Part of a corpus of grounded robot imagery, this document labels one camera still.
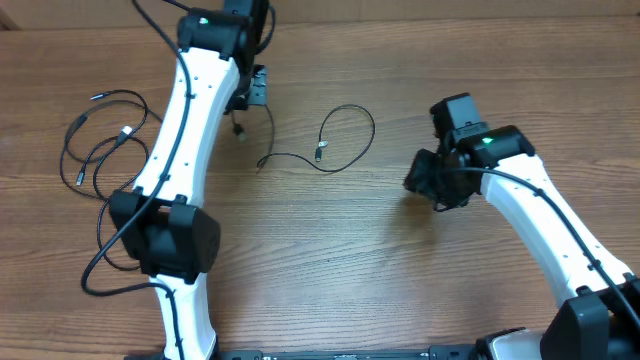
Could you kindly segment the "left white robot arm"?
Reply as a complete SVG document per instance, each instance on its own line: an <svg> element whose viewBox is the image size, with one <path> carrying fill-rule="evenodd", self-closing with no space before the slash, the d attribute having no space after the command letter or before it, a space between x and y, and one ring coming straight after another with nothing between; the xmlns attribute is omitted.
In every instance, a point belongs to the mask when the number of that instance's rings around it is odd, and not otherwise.
<svg viewBox="0 0 640 360"><path fill-rule="evenodd" d="M169 43L175 80L152 153L132 189L111 197L116 236L160 303L166 342L159 359L215 356L206 284L221 229L203 209L207 168L223 116L264 98L266 77L255 57L274 19L266 1L187 11Z"/></svg>

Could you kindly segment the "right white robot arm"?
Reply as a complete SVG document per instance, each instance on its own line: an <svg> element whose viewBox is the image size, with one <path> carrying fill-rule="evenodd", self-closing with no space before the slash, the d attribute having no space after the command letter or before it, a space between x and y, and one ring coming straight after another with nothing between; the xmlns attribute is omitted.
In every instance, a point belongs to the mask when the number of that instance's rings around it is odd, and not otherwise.
<svg viewBox="0 0 640 360"><path fill-rule="evenodd" d="M589 231L515 126L492 129L468 93L430 109L436 151L421 149L404 180L436 212L481 195L541 268L558 311L542 332L503 330L472 345L431 347L431 359L636 359L639 278Z"/></svg>

